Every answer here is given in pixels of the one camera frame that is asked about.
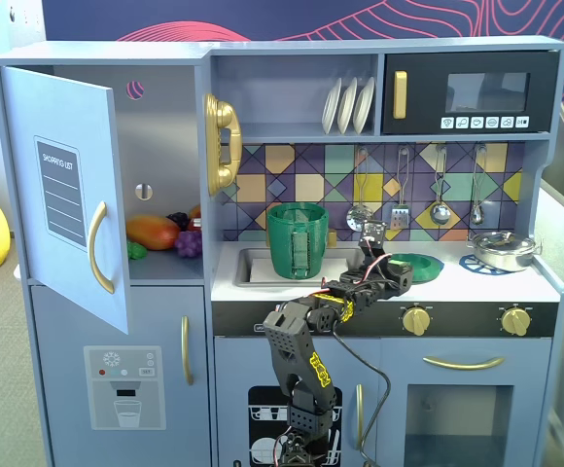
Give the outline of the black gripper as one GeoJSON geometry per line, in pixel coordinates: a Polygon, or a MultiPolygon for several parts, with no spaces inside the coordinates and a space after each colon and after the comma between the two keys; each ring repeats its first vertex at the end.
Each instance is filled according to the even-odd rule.
{"type": "Polygon", "coordinates": [[[351,269],[338,280],[321,278],[321,307],[336,311],[363,311],[382,300],[405,294],[413,282],[413,266],[408,262],[389,262],[379,256],[364,269],[351,269]]]}

